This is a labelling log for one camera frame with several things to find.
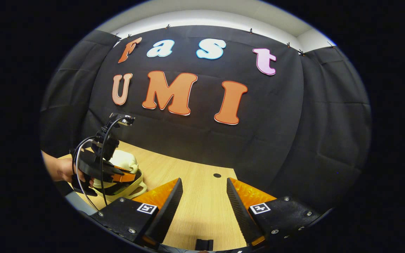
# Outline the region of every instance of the black backdrop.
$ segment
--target black backdrop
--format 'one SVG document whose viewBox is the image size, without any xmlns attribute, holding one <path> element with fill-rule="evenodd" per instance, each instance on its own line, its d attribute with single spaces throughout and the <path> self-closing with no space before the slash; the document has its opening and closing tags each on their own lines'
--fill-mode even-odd
<svg viewBox="0 0 405 253">
<path fill-rule="evenodd" d="M 117 40 L 97 32 L 108 45 Z M 126 43 L 138 37 L 142 41 L 118 64 Z M 223 56 L 216 60 L 196 56 L 198 43 L 206 38 L 226 42 Z M 175 41 L 169 56 L 146 56 L 154 43 L 165 39 Z M 84 40 L 70 54 L 88 54 L 80 48 L 82 43 L 87 44 Z M 275 75 L 257 69 L 254 48 L 268 48 L 276 56 L 276 62 L 270 64 Z M 84 62 L 96 63 L 94 83 L 84 83 L 76 76 L 62 77 L 60 85 L 68 90 L 50 89 L 45 95 L 45 101 L 63 104 L 84 101 L 63 107 L 66 114 L 54 113 L 56 107 L 44 104 L 42 138 L 50 149 L 60 147 L 59 155 L 66 154 L 70 143 L 56 138 L 64 130 L 53 122 L 69 124 L 83 118 L 71 131 L 80 134 L 78 140 L 72 139 L 76 145 L 94 135 L 111 112 L 120 112 L 136 117 L 132 127 L 114 130 L 121 141 L 183 160 L 234 168 L 239 180 L 276 197 L 291 194 L 320 211 L 338 203 L 360 174 L 370 140 L 370 109 L 359 75 L 338 48 L 320 48 L 301 56 L 286 44 L 261 35 L 226 27 L 184 26 L 125 38 L 108 51 L 100 67 L 103 53 L 93 59 L 90 51 L 89 56 Z M 148 73 L 156 70 L 165 73 L 169 85 L 182 72 L 198 76 L 189 96 L 190 115 L 142 107 Z M 111 99 L 113 78 L 126 73 L 133 77 L 127 102 L 120 106 Z M 221 83 L 225 80 L 248 87 L 238 108 L 237 125 L 213 118 L 223 101 Z M 77 106 L 79 112 L 68 109 Z"/>
<path fill-rule="evenodd" d="M 9 122 L 0 124 L 0 248 L 106 251 L 111 245 L 140 251 L 96 229 L 51 189 L 38 152 L 40 135 L 32 129 L 39 122 L 39 95 L 63 56 L 103 21 L 134 4 L 0 4 L 0 13 L 5 10 L 0 15 L 0 94 L 5 97 L 0 112 Z M 275 251 L 405 252 L 405 2 L 382 7 L 369 1 L 281 1 L 278 6 L 320 29 L 350 57 L 370 97 L 373 138 L 365 170 L 342 204 Z M 42 11 L 33 12 L 36 7 Z"/>
</svg>

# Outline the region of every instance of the black fabric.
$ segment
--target black fabric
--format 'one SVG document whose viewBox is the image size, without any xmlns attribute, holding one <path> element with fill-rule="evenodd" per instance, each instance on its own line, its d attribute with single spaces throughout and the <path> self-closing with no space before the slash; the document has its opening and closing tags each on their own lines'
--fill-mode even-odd
<svg viewBox="0 0 405 253">
<path fill-rule="evenodd" d="M 118 64 L 126 43 L 138 37 L 142 41 Z M 226 42 L 221 58 L 196 56 L 198 43 L 206 38 Z M 153 44 L 165 39 L 175 41 L 173 52 L 148 58 L 146 52 Z M 276 56 L 276 62 L 270 62 L 275 75 L 257 69 L 253 48 L 268 48 Z M 48 107 L 49 115 L 57 119 L 48 136 L 63 138 L 52 142 L 56 146 L 50 144 L 52 150 L 94 135 L 111 112 L 119 112 L 136 117 L 133 126 L 114 129 L 121 141 L 183 160 L 234 168 L 239 180 L 276 197 L 297 197 L 320 213 L 336 205 L 360 175 L 370 143 L 371 111 L 358 73 L 338 48 L 300 56 L 261 35 L 226 27 L 184 26 L 123 39 L 107 52 L 104 61 L 96 62 L 92 53 L 81 50 L 80 54 L 88 54 L 85 62 L 100 64 L 94 85 L 86 86 L 81 96 L 68 93 L 74 86 L 59 91 L 58 81 L 56 87 L 49 87 L 50 96 L 55 94 L 52 97 L 58 101 L 66 95 L 55 103 L 65 104 L 59 110 Z M 171 103 L 164 110 L 142 107 L 148 73 L 157 70 L 165 73 L 169 85 L 182 72 L 198 76 L 189 97 L 190 115 L 170 113 Z M 129 96 L 119 106 L 111 99 L 113 78 L 126 73 L 133 74 Z M 70 84 L 78 80 L 65 75 L 62 79 Z M 226 80 L 248 87 L 238 108 L 238 125 L 213 118 L 220 110 L 221 83 Z M 79 105 L 74 110 L 68 109 L 72 103 L 63 102 L 72 98 Z"/>
<path fill-rule="evenodd" d="M 142 37 L 125 62 L 118 64 L 126 43 Z M 222 39 L 227 46 L 216 60 L 199 59 L 199 42 Z M 146 56 L 153 44 L 172 39 L 166 57 Z M 268 48 L 277 61 L 274 76 L 256 67 L 254 48 Z M 198 76 L 189 96 L 190 115 L 168 109 L 142 107 L 149 86 L 148 73 L 163 71 L 170 85 L 182 72 Z M 132 73 L 127 102 L 111 99 L 115 75 Z M 238 108 L 238 125 L 214 120 L 224 97 L 222 82 L 231 80 L 248 87 Z M 213 26 L 170 27 L 123 39 L 101 65 L 90 98 L 83 135 L 94 135 L 111 112 L 136 117 L 129 128 L 114 133 L 132 145 L 192 162 L 234 168 L 239 179 L 268 186 L 284 162 L 296 134 L 302 108 L 303 74 L 298 52 L 270 38 L 237 29 Z"/>
<path fill-rule="evenodd" d="M 63 197 L 67 196 L 69 193 L 73 192 L 73 188 L 66 181 L 54 182 L 60 195 Z"/>
<path fill-rule="evenodd" d="M 53 157 L 69 154 L 81 141 L 96 74 L 119 37 L 95 30 L 64 58 L 45 91 L 40 109 L 40 147 Z"/>
<path fill-rule="evenodd" d="M 337 48 L 300 56 L 304 102 L 288 157 L 266 191 L 297 196 L 321 212 L 360 175 L 371 139 L 371 111 L 359 74 Z"/>
</svg>

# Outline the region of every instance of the black cable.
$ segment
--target black cable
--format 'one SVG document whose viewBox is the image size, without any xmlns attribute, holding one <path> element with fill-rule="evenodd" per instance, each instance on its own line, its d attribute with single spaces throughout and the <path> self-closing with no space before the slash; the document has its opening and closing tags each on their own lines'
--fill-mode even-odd
<svg viewBox="0 0 405 253">
<path fill-rule="evenodd" d="M 76 171 L 79 169 L 77 163 L 79 162 L 79 155 L 81 154 L 81 148 L 82 148 L 87 142 L 89 142 L 89 141 L 92 141 L 92 140 L 87 140 L 86 142 L 84 142 L 83 144 L 81 144 L 81 145 L 77 148 L 76 168 L 75 168 Z M 78 180 L 77 182 L 79 183 L 79 186 L 80 186 L 81 191 L 82 191 L 82 193 L 84 194 L 85 198 L 88 200 L 88 202 L 90 202 L 90 203 L 93 205 L 93 207 L 96 209 L 96 211 L 99 212 L 98 208 L 96 208 L 96 205 L 93 204 L 93 202 L 90 200 L 90 198 L 89 198 L 89 197 L 87 196 L 87 194 L 85 193 L 85 191 L 84 191 L 84 189 L 83 189 L 83 187 L 82 187 L 82 184 L 81 184 L 81 180 L 79 179 L 79 176 L 76 176 L 76 178 L 77 178 L 77 180 Z"/>
<path fill-rule="evenodd" d="M 76 149 L 75 149 L 74 152 L 73 152 L 73 158 L 72 158 L 72 165 L 73 165 L 73 166 L 76 166 L 77 151 L 79 150 L 79 147 L 80 147 L 82 144 L 84 144 L 84 142 L 86 142 L 86 141 L 88 141 L 88 140 L 90 140 L 90 139 L 94 139 L 94 138 L 96 138 L 96 136 L 90 136 L 90 137 L 85 138 L 83 141 L 81 141 L 81 142 L 79 143 L 79 145 L 76 147 Z M 93 207 L 95 207 L 95 209 L 98 210 L 98 208 L 96 208 L 96 205 L 93 204 L 93 202 L 90 200 L 90 198 L 88 199 L 88 201 L 90 201 L 90 203 L 93 205 Z"/>
<path fill-rule="evenodd" d="M 84 142 L 86 142 L 86 141 L 88 141 L 88 140 L 90 140 L 90 139 L 94 139 L 94 138 L 96 138 L 97 136 L 90 136 L 90 137 L 87 137 L 87 138 L 85 138 L 83 141 L 81 141 L 80 143 L 79 143 L 79 145 L 76 147 L 76 149 L 74 149 L 74 153 L 73 153 L 73 165 L 76 165 L 76 156 L 77 156 L 77 149 L 82 145 L 82 144 L 84 144 Z"/>
<path fill-rule="evenodd" d="M 166 249 L 169 253 L 173 253 L 173 252 L 171 252 L 169 249 L 167 249 L 167 248 L 165 248 L 165 247 L 163 247 L 163 246 L 162 246 L 162 248 Z"/>
<path fill-rule="evenodd" d="M 110 134 L 110 130 L 114 127 L 115 124 L 117 124 L 118 122 L 120 122 L 121 120 L 127 119 L 129 120 L 128 117 L 122 117 L 119 118 L 117 120 L 114 121 L 114 123 L 112 123 L 110 125 L 110 127 L 107 130 L 106 136 L 104 136 L 104 140 L 103 140 L 103 146 L 101 148 L 101 161 L 99 162 L 99 166 L 101 167 L 101 189 L 103 189 L 103 197 L 104 197 L 104 203 L 106 203 L 107 206 L 107 200 L 106 200 L 106 193 L 104 191 L 104 182 L 103 182 L 103 156 L 104 156 L 104 144 L 106 143 L 107 139 L 109 138 L 109 134 Z"/>
</svg>

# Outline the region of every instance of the white wall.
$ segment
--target white wall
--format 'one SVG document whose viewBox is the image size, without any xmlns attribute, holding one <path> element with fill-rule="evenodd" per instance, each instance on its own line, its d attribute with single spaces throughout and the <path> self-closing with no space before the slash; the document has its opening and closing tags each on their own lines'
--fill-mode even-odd
<svg viewBox="0 0 405 253">
<path fill-rule="evenodd" d="M 329 43 L 331 43 L 331 45 L 336 45 L 328 37 L 315 29 L 308 30 L 307 32 L 299 35 L 297 39 L 302 46 L 301 50 L 304 52 L 330 46 Z"/>
<path fill-rule="evenodd" d="M 309 24 L 291 13 L 261 0 L 150 0 L 113 16 L 97 29 L 112 32 L 142 19 L 183 10 L 234 13 L 270 24 L 295 37 L 312 29 Z"/>
<path fill-rule="evenodd" d="M 290 42 L 292 48 L 303 50 L 304 52 L 329 46 L 327 41 L 335 45 L 331 40 L 315 29 L 311 29 L 295 37 L 281 29 L 256 19 L 213 10 L 184 10 L 159 14 L 128 24 L 113 31 L 112 34 L 115 35 L 118 33 L 117 36 L 124 39 L 128 34 L 134 36 L 142 32 L 165 28 L 167 24 L 170 24 L 172 27 L 187 25 L 221 26 L 248 32 L 249 29 L 252 28 L 253 33 L 269 37 L 284 44 Z"/>
</svg>

